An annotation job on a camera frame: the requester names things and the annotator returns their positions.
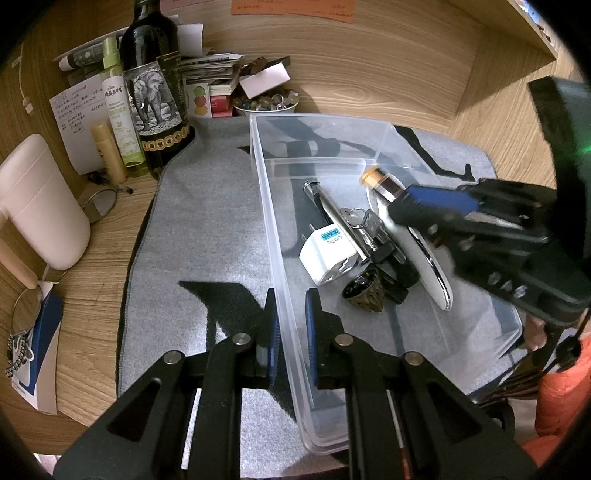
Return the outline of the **orange sleeve forearm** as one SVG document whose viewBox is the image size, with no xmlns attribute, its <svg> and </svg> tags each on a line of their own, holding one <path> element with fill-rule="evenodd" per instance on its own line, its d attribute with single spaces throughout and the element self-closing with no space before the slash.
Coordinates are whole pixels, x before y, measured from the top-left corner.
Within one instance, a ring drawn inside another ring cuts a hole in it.
<svg viewBox="0 0 591 480">
<path fill-rule="evenodd" d="M 535 431 L 522 448 L 541 467 L 558 448 L 590 400 L 590 335 L 584 334 L 579 359 L 570 369 L 549 373 L 539 385 Z"/>
</svg>

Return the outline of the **person right hand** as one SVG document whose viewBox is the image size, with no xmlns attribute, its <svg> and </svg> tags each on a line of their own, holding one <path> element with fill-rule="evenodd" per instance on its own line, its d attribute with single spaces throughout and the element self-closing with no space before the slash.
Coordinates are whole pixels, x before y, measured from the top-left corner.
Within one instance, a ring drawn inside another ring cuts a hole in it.
<svg viewBox="0 0 591 480">
<path fill-rule="evenodd" d="M 526 316 L 524 342 L 530 351 L 535 352 L 546 345 L 547 334 L 545 327 L 546 323 L 543 320 L 530 315 Z"/>
</svg>

